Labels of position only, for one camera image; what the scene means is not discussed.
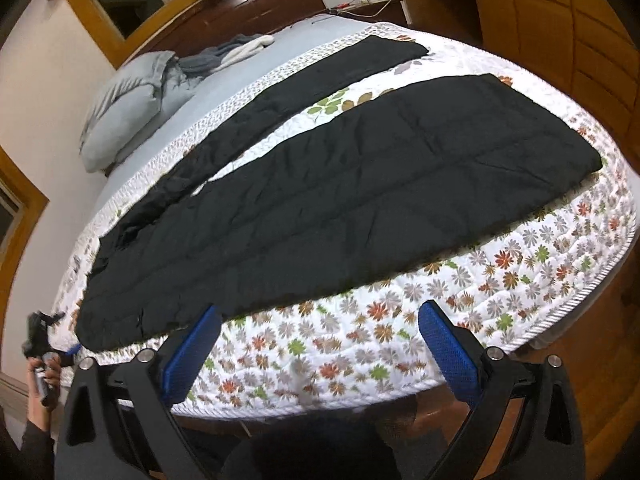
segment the metal bolt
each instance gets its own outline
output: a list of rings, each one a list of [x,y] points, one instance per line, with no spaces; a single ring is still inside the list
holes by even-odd
[[[486,354],[491,361],[499,361],[504,357],[504,352],[497,346],[489,346],[489,348],[486,349]]]
[[[148,363],[155,355],[156,353],[151,348],[145,348],[138,354],[138,361],[141,363]]]
[[[547,357],[546,360],[550,365],[552,365],[553,368],[559,368],[562,366],[562,359],[557,355],[552,354]]]
[[[82,368],[82,370],[88,370],[93,365],[94,365],[94,358],[85,357],[84,359],[82,359],[82,361],[80,361],[80,364],[78,366]]]

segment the person's hand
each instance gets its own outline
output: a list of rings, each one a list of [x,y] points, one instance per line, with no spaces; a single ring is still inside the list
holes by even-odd
[[[51,412],[58,405],[60,396],[60,356],[54,355],[53,359],[47,361],[49,367],[45,372],[45,381],[54,389],[54,395],[49,406],[43,406],[40,402],[40,393],[36,385],[34,370],[42,366],[42,361],[30,357],[27,361],[27,387],[29,391],[27,419],[42,431],[49,431],[51,424]]]

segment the nightstand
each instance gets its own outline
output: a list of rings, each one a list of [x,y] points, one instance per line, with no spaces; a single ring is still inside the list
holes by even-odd
[[[338,9],[338,16],[361,22],[391,22],[400,27],[407,26],[402,0],[387,0],[373,4],[363,2],[348,9]]]

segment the gray pillow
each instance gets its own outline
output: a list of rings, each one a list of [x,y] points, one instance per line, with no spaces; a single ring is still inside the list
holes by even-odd
[[[124,94],[88,132],[80,158],[88,173],[113,164],[116,154],[160,111],[159,92],[153,85],[138,86]]]
[[[167,63],[174,56],[175,52],[170,50],[147,52],[120,67],[94,99],[94,104],[89,110],[82,128],[80,148],[82,149],[84,145],[87,133],[107,113],[111,105],[123,95],[144,85],[151,85],[159,90],[162,87],[162,76]]]
[[[167,122],[182,106],[193,97],[201,79],[187,78],[176,64],[171,64],[162,85],[160,113],[153,117],[116,155],[116,165],[131,155],[143,142],[151,137],[160,126]]]

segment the floral bedspread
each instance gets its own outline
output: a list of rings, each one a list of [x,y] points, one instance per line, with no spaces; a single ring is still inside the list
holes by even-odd
[[[417,41],[430,54],[327,96],[283,124],[221,170],[220,178],[279,142],[385,92],[444,75],[493,73],[548,108],[602,154],[603,168],[578,189],[505,232],[442,254],[392,280],[331,298],[279,306],[225,323],[188,399],[174,412],[209,418],[283,416],[313,408],[362,406],[443,381],[417,327],[418,307],[434,298],[453,323],[483,345],[513,351],[577,306],[628,250],[634,200],[626,162],[609,134],[575,102],[513,63],[466,44],[377,23],[317,47],[245,88],[169,144],[125,184],[82,232],[54,310],[70,315],[52,330],[58,348],[77,343],[75,318],[98,249],[98,237],[184,153],[271,84],[368,34]],[[427,197],[415,197],[428,200]],[[101,363],[132,358],[163,338],[95,355]],[[63,383],[71,382],[66,370]]]

